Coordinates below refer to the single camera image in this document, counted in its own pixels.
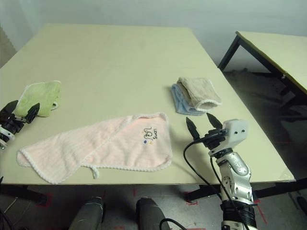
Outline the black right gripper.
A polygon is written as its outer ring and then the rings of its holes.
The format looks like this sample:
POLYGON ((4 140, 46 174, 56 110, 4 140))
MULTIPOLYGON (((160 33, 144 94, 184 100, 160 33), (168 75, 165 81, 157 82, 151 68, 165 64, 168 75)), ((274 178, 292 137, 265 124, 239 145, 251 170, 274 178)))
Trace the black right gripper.
MULTIPOLYGON (((209 154, 226 154, 228 153, 228 148, 222 150, 215 150, 216 147, 220 146, 220 144, 225 141, 225 136, 227 131, 223 129, 222 123, 212 114, 207 113, 207 117, 209 119, 210 124, 215 128, 209 130, 207 134, 205 134, 206 140, 203 142, 205 147, 207 147, 210 151, 209 154)), ((200 135, 197 131, 197 128, 192 120, 186 117, 187 128, 192 135, 194 140, 200 139, 200 135)))

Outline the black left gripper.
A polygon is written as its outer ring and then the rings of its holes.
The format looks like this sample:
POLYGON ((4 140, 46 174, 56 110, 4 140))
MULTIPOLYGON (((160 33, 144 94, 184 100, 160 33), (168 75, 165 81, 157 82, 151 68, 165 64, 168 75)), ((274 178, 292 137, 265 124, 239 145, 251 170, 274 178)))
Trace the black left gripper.
POLYGON ((28 110, 28 113, 25 118, 19 118, 12 114, 17 104, 18 100, 12 101, 0 111, 1 127, 13 134, 19 133, 20 130, 23 128, 24 123, 30 124, 37 116, 40 109, 40 103, 37 103, 28 110))

